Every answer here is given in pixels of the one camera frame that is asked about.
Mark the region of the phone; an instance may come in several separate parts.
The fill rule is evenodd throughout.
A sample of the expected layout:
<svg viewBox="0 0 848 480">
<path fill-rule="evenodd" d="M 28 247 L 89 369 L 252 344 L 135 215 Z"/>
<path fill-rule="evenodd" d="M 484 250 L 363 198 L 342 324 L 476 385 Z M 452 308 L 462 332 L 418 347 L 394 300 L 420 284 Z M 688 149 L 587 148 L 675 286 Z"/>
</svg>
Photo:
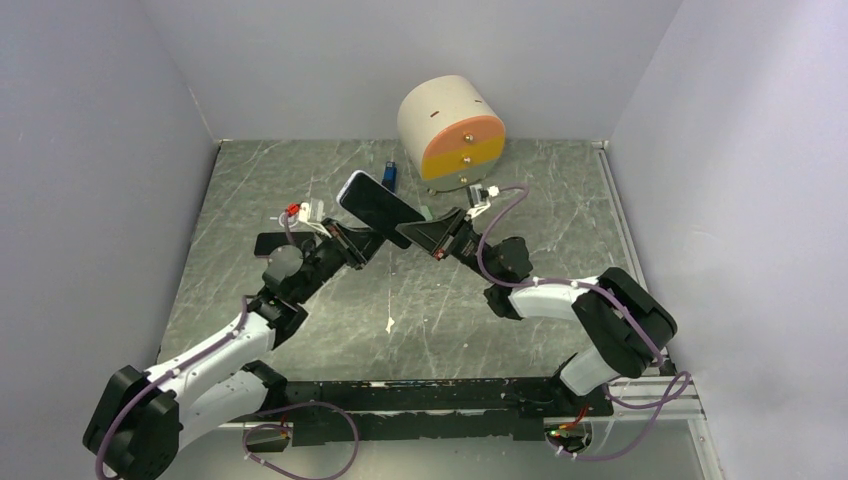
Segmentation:
<svg viewBox="0 0 848 480">
<path fill-rule="evenodd" d="M 400 234 L 400 224 L 424 221 L 411 205 L 363 170 L 354 171 L 336 196 L 336 202 L 355 218 L 401 249 L 412 242 Z"/>
<path fill-rule="evenodd" d="M 308 232 L 263 232 L 257 235 L 253 255 L 256 258 L 266 258 L 275 250 L 286 245 L 298 247 L 303 252 L 309 252 L 316 244 L 315 236 Z"/>
</svg>

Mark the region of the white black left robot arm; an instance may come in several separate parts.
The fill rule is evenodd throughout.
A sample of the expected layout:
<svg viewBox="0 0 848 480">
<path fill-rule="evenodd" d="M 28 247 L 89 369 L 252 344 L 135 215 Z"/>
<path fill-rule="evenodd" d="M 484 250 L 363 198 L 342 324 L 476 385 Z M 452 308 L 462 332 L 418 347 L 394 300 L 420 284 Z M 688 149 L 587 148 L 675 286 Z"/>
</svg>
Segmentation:
<svg viewBox="0 0 848 480">
<path fill-rule="evenodd" d="M 263 257 L 263 285 L 238 315 L 189 350 L 145 370 L 127 365 L 108 380 L 83 435 L 99 479 L 156 479 L 181 449 L 222 423 L 254 413 L 277 418 L 287 381 L 260 361 L 306 320 L 307 300 L 346 267 L 364 267 L 386 238 L 325 219 L 287 233 Z"/>
</svg>

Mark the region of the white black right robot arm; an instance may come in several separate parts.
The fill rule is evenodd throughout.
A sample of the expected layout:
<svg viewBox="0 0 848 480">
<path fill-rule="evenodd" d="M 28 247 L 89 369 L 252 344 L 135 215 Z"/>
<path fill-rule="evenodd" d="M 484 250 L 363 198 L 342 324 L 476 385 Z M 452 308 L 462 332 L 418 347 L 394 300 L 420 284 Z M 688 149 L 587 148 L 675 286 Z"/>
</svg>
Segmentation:
<svg viewBox="0 0 848 480">
<path fill-rule="evenodd" d="M 454 257 L 490 281 L 484 296 L 496 315 L 582 326 L 591 346 L 559 368 L 549 390 L 551 405 L 561 414 L 575 414 L 590 392 L 618 377 L 640 377 L 677 333 L 671 314 L 625 270 L 609 267 L 578 280 L 535 277 L 523 238 L 491 246 L 462 209 L 436 220 L 402 223 L 396 230 L 433 258 Z"/>
</svg>

